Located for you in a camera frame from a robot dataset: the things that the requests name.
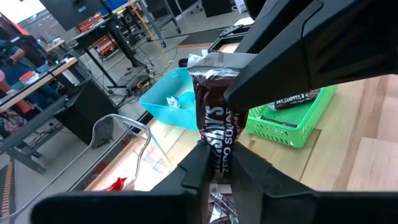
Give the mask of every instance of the computer monitor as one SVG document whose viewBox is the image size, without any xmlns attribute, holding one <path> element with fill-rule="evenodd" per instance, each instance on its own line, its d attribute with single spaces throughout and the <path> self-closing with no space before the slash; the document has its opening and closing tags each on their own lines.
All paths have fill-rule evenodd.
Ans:
<svg viewBox="0 0 398 224">
<path fill-rule="evenodd" d="M 40 2 L 66 31 L 104 8 L 101 0 L 40 0 Z"/>
</svg>

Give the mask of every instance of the green plastic basket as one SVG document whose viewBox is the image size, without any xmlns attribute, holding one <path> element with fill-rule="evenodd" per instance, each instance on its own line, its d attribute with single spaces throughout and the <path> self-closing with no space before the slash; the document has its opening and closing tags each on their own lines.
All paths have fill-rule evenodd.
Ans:
<svg viewBox="0 0 398 224">
<path fill-rule="evenodd" d="M 273 111 L 267 105 L 249 111 L 246 131 L 281 144 L 301 148 L 328 106 L 337 85 L 322 88 L 316 100 L 294 108 Z M 296 128 L 259 119 L 260 115 L 276 121 L 297 124 Z"/>
</svg>

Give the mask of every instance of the person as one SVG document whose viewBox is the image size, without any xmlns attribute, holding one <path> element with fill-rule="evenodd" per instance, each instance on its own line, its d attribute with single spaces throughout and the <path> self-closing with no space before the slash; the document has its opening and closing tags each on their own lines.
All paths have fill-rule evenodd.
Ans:
<svg viewBox="0 0 398 224">
<path fill-rule="evenodd" d="M 7 46 L 5 40 L 0 40 L 0 49 Z M 19 82 L 19 78 L 29 71 L 34 71 L 35 68 L 25 58 L 25 51 L 19 47 L 14 46 L 9 53 L 11 56 L 7 63 L 1 63 L 0 70 L 2 70 L 6 76 L 6 82 L 9 86 L 12 86 Z M 27 99 L 31 103 L 37 104 L 42 110 L 46 109 L 50 103 L 47 101 L 47 97 L 51 100 L 56 101 L 61 96 L 50 86 L 44 85 L 37 91 L 31 93 Z"/>
</svg>

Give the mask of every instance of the floor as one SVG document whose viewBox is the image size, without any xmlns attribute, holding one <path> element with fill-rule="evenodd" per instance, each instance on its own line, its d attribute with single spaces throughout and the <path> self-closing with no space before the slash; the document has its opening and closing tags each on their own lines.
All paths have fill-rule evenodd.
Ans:
<svg viewBox="0 0 398 224">
<path fill-rule="evenodd" d="M 234 24 L 237 20 L 247 17 L 247 14 L 240 14 L 238 12 L 232 12 L 229 14 L 223 14 L 216 17 L 206 18 L 204 12 L 195 11 L 194 14 L 186 14 L 184 17 L 178 20 L 181 31 L 183 34 L 191 32 L 214 29 L 218 27 L 225 27 Z M 162 31 L 164 37 L 177 35 L 175 27 L 169 25 Z M 154 64 L 154 69 L 157 73 L 166 72 L 168 69 L 178 67 L 178 60 L 183 57 L 187 57 L 189 54 L 199 54 L 201 48 L 195 49 L 177 49 L 175 48 L 186 36 L 171 38 L 166 40 L 167 47 L 165 49 L 160 47 L 160 50 L 164 50 L 164 56 L 161 56 L 161 51 L 155 42 L 143 43 L 143 45 L 137 50 L 143 61 L 148 61 L 148 58 Z M 110 85 L 110 81 L 103 76 L 99 68 L 90 60 L 86 55 L 80 58 L 93 73 L 93 76 L 103 86 Z M 118 53 L 111 60 L 102 62 L 103 67 L 107 69 L 109 74 L 116 81 L 123 79 L 123 75 L 127 72 L 127 68 L 130 67 L 130 62 L 125 58 L 124 54 Z M 123 94 L 122 91 L 116 91 L 117 94 Z M 113 97 L 115 101 L 119 101 L 118 97 Z M 138 103 L 134 102 L 127 104 L 121 108 L 121 114 L 128 118 L 137 119 L 144 112 L 143 107 Z M 58 133 L 53 139 L 47 144 L 42 146 L 39 151 L 44 155 L 40 159 L 40 163 L 48 170 L 44 175 L 28 169 L 22 164 L 15 162 L 15 174 L 16 174 L 16 207 L 23 207 L 38 191 L 40 191 L 46 184 L 50 182 L 67 164 L 69 164 L 79 153 L 81 153 L 86 145 L 77 139 L 73 134 L 68 133 L 68 130 L 64 130 Z M 84 153 L 82 158 L 76 162 L 61 178 L 55 181 L 39 198 L 67 190 L 74 182 L 89 168 L 94 161 L 96 161 L 105 147 L 97 150 L 88 150 Z M 10 161 L 10 158 L 3 154 L 0 156 L 0 169 L 5 167 Z M 28 223 L 29 221 L 29 208 L 22 212 L 18 219 L 18 223 Z"/>
</svg>

